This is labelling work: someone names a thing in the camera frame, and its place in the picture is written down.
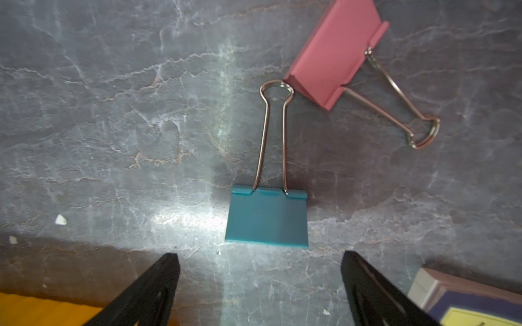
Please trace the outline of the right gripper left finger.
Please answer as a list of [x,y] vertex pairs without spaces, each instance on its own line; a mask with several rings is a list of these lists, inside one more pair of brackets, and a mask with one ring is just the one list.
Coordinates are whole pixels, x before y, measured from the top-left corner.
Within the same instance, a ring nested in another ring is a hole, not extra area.
[[87,325],[167,325],[181,268],[178,255],[166,253]]

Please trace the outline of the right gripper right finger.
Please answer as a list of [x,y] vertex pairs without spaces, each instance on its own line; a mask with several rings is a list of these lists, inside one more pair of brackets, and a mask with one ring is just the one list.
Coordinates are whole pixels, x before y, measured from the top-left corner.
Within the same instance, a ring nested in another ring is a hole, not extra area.
[[341,275],[356,325],[439,323],[355,251],[345,251]]

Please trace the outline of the yellow plastic storage box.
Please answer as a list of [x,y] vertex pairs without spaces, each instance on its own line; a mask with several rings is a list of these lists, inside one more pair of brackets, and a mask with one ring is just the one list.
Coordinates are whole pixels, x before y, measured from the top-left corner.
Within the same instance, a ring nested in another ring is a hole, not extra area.
[[1,325],[83,325],[108,305],[1,293]]

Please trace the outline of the teal binder clip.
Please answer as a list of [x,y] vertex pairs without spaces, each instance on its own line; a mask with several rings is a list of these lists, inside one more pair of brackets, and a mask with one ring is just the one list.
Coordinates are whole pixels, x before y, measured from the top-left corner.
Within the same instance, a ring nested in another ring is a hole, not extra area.
[[[259,186],[271,113],[271,105],[265,92],[274,87],[288,91],[281,114],[281,189]],[[261,85],[259,95],[265,103],[265,117],[256,174],[251,186],[232,187],[225,241],[307,248],[308,194],[304,190],[289,189],[287,178],[287,113],[295,91],[283,80],[271,80]]]

